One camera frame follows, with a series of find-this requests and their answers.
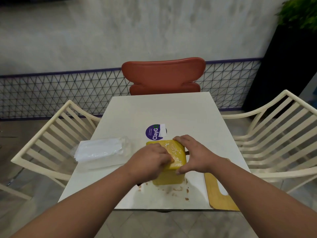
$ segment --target table top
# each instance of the table top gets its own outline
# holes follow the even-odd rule
[[[113,97],[91,139],[127,136],[136,151],[150,141],[145,131],[153,124],[166,125],[164,140],[188,134],[212,152],[249,171],[209,92]],[[78,164],[59,201],[118,167],[84,171]],[[182,184],[155,186],[148,182],[141,188],[135,186],[115,209],[208,210],[211,207],[204,174],[191,171],[186,173]]]

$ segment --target green leaves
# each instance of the green leaves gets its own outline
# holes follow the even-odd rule
[[[279,24],[317,31],[317,0],[288,0],[278,13]]]

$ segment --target yellow container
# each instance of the yellow container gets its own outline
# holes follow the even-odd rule
[[[184,180],[185,174],[178,176],[175,174],[175,171],[179,169],[182,165],[186,164],[185,147],[175,140],[149,141],[146,143],[146,145],[154,143],[159,143],[161,146],[166,148],[168,153],[174,159],[174,162],[164,167],[163,172],[161,172],[158,178],[156,180],[153,180],[153,184],[181,184]]]

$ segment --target hand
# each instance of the hand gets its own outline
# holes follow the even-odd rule
[[[178,175],[192,170],[200,173],[208,173],[210,172],[212,163],[216,159],[221,158],[189,135],[176,136],[173,140],[184,145],[188,149],[190,155],[188,163],[176,171],[176,174]]]
[[[156,179],[173,158],[159,143],[139,149],[124,165],[136,184]]]

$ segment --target wooden board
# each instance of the wooden board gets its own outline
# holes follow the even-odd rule
[[[214,209],[240,211],[230,196],[220,193],[216,177],[210,173],[204,175],[210,206]]]

